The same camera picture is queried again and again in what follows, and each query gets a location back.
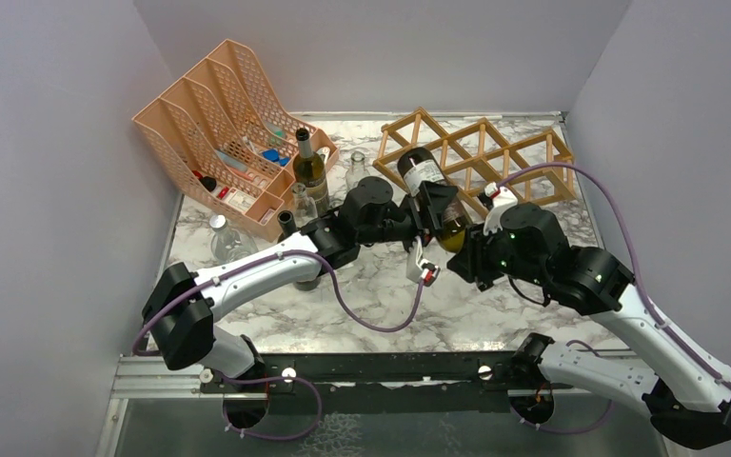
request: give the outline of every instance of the held wine bottle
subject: held wine bottle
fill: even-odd
[[[450,184],[439,168],[433,154],[425,148],[413,148],[403,154],[397,163],[397,169],[399,169],[399,174],[402,175],[402,179],[410,191],[410,196],[416,198],[416,202],[420,206],[427,205],[427,202],[423,202],[421,195],[419,195],[419,185],[422,181],[443,185]],[[445,250],[458,252],[464,245],[464,230],[471,221],[469,215],[466,214],[464,205],[457,197],[446,207],[442,219],[444,233],[437,237],[439,244]]]
[[[292,161],[295,180],[306,186],[306,194],[315,200],[315,208],[321,216],[329,211],[329,189],[326,187],[324,159],[312,151],[309,145],[309,130],[300,128],[295,132],[299,155]]]

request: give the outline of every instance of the bottle label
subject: bottle label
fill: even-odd
[[[405,184],[410,190],[410,196],[415,197],[419,193],[419,186],[422,181],[430,181],[436,184],[446,184],[446,180],[439,169],[439,166],[432,160],[425,160],[416,164],[405,173]]]
[[[304,183],[304,186],[306,186],[306,194],[315,200],[318,215],[329,211],[329,189],[326,186],[326,176]]]

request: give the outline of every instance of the white bottle label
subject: white bottle label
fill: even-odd
[[[422,185],[422,181],[446,184],[444,176],[439,170],[439,166],[432,160],[425,160],[416,164],[405,173],[405,184],[410,191],[411,197],[415,197],[419,193],[419,186]]]

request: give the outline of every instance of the table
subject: table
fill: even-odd
[[[363,152],[367,162],[376,157],[382,134],[380,127],[394,119],[322,120],[308,119],[323,129],[341,149],[340,160],[328,173],[333,199],[346,194],[344,174],[354,150]],[[445,118],[442,126],[455,131],[475,119]],[[509,141],[519,141],[544,129],[553,128],[563,137],[556,116],[546,118],[511,117],[493,121]],[[420,133],[420,143],[432,140]],[[467,150],[477,148],[477,139],[462,142]],[[525,149],[527,158],[544,160],[544,145]],[[372,175],[380,174],[369,167]],[[544,184],[534,185],[535,194]],[[394,200],[403,196],[394,188]],[[582,201],[548,205],[556,213],[571,243],[595,246],[596,233]],[[175,227],[168,265],[184,262],[197,269],[215,265],[210,251],[213,232],[208,226],[211,212],[186,197]],[[259,249],[271,246],[258,239]],[[449,254],[435,243],[425,255],[445,265]],[[360,257],[338,270],[341,289],[350,308],[368,322],[382,327],[401,323],[410,310],[415,286],[405,279],[405,252],[401,244],[361,249]],[[537,296],[534,288],[524,291]],[[444,270],[427,288],[416,320],[397,333],[380,333],[351,320],[338,305],[331,282],[325,276],[310,292],[282,287],[251,301],[228,314],[219,325],[232,334],[245,334],[260,352],[396,352],[464,351],[515,349],[532,332],[547,334],[557,341],[579,339],[596,348],[623,348],[605,328],[582,318],[569,308],[547,308],[526,302],[501,279],[494,288],[480,293],[474,285]]]

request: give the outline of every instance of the wine bottle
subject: wine bottle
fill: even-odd
[[[300,128],[295,132],[299,155],[292,161],[295,180],[306,187],[306,194],[315,200],[318,215],[329,211],[329,189],[326,186],[324,159],[309,145],[309,130]]]
[[[419,186],[423,181],[443,185],[450,184],[441,168],[439,168],[433,154],[425,148],[413,148],[404,153],[399,158],[397,169],[399,169],[399,174],[402,175],[402,179],[410,191],[410,196],[414,197],[420,206],[428,205],[428,202],[422,201],[422,197],[419,195]],[[442,219],[444,232],[436,238],[445,250],[458,252],[464,245],[466,226],[472,222],[458,197],[454,198],[446,207]]]

